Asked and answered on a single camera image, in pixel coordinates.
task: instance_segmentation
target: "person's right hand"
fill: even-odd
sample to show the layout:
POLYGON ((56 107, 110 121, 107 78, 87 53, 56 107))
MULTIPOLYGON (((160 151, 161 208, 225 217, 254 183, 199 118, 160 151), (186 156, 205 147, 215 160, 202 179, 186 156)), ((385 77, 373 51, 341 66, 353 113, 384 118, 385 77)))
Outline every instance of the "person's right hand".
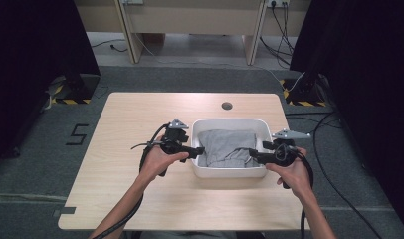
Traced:
POLYGON ((148 175, 152 181, 158 174, 165 171, 169 165, 173 164, 175 161, 185 159, 188 156, 188 152, 166 154, 160 146, 156 145, 146 156, 145 163, 139 175, 148 175))
MULTIPOLYGON (((306 150, 304 148, 298 147, 298 150, 303 155, 306 155, 306 150)), ((277 181, 278 185, 283 182, 292 189, 293 194, 297 198, 301 198, 305 192, 311 191, 309 176, 307 169, 299 158, 287 167, 280 167, 273 163, 267 163, 265 165, 266 169, 276 172, 280 178, 277 181)))

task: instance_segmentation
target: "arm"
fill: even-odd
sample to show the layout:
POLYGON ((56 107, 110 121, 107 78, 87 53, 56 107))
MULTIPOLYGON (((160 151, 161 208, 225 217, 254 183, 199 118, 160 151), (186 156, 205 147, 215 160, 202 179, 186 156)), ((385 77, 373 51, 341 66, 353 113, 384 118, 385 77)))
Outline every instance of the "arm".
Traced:
MULTIPOLYGON (((299 151, 303 155, 306 154, 306 150, 303 148, 299 148, 299 151)), ((336 238, 317 204, 316 197, 310 187, 307 170, 303 163, 297 158, 288 167, 280 167, 276 164, 267 163, 266 168, 279 174, 280 179, 277 181, 277 184, 280 185, 284 181, 292 189, 293 194, 301 201, 313 238, 336 238)))
MULTIPOLYGON (((112 209, 112 211, 101 222, 97 229, 91 234, 90 238, 98 236, 106 229, 123 219, 128 212, 137 204, 143 191, 153 181, 158 174, 163 172, 169 165, 177 160, 187 158, 187 152, 179 152, 177 154, 168 155, 159 146, 155 146, 146 157, 145 164, 134 183, 126 191, 123 198, 112 209)), ((119 238, 124 226, 118 228, 105 238, 119 238)))

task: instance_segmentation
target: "wrist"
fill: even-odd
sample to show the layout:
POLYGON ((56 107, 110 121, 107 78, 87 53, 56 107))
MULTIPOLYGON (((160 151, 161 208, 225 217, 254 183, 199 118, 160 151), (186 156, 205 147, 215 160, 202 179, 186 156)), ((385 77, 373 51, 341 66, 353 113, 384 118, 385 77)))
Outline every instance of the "wrist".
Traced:
POLYGON ((316 196, 311 189, 300 192, 298 195, 298 199, 303 206, 317 204, 316 196))
POLYGON ((149 176, 144 173, 139 173, 133 184, 139 185, 144 190, 154 179, 155 177, 149 176))

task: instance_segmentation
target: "wooden table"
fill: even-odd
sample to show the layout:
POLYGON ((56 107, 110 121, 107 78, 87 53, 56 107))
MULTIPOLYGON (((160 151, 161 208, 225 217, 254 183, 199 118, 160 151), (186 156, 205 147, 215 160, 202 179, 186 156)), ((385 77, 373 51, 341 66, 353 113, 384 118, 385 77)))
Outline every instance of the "wooden table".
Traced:
MULTIPOLYGON (((92 230, 122 198, 138 175, 143 147, 164 123, 180 119, 260 119, 270 131, 288 127, 278 96, 272 94, 113 93, 82 162, 59 226, 92 230), (231 110, 221 105, 229 102, 231 110)), ((203 179, 191 161, 176 162, 145 191, 126 230, 298 230, 302 206, 279 178, 203 179)))

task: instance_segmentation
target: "white plastic container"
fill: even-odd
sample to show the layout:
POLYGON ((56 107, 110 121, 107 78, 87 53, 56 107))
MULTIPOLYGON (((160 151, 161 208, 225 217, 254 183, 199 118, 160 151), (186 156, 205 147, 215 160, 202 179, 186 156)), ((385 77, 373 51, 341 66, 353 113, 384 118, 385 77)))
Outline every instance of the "white plastic container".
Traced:
MULTIPOLYGON (((272 141, 270 129, 260 119, 200 119, 192 127, 191 146, 201 146, 198 134, 203 131, 223 130, 251 130, 256 134, 256 150, 258 152, 269 152, 262 147, 262 141, 272 141)), ((201 167, 198 164, 199 156, 192 159, 193 170, 198 177, 202 178, 233 178, 233 177, 264 177, 267 170, 263 165, 250 168, 213 168, 201 167)))

